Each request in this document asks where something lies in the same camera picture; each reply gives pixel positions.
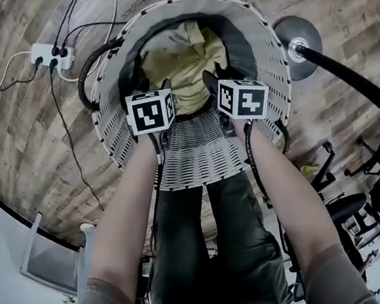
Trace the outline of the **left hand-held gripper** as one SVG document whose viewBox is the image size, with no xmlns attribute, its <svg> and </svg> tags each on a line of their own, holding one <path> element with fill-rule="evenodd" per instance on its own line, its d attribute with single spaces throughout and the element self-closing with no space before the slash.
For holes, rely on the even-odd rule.
<svg viewBox="0 0 380 304">
<path fill-rule="evenodd" d="M 138 86 L 138 94 L 125 98 L 127 124 L 137 141 L 141 136 L 150 138 L 155 152 L 161 152 L 161 134 L 166 132 L 175 119 L 175 105 L 171 92 L 171 81 L 164 79 L 160 90 L 150 91 L 149 79 Z"/>
</svg>

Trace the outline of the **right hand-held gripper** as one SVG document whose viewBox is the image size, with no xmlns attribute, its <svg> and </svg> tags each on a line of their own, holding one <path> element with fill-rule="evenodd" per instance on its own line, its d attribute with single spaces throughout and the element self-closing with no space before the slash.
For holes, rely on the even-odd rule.
<svg viewBox="0 0 380 304">
<path fill-rule="evenodd" d="M 213 73 L 203 70 L 203 83 L 217 104 L 224 137 L 235 137 L 231 120 L 260 120 L 266 117 L 269 87 L 260 81 L 219 80 Z"/>
</svg>

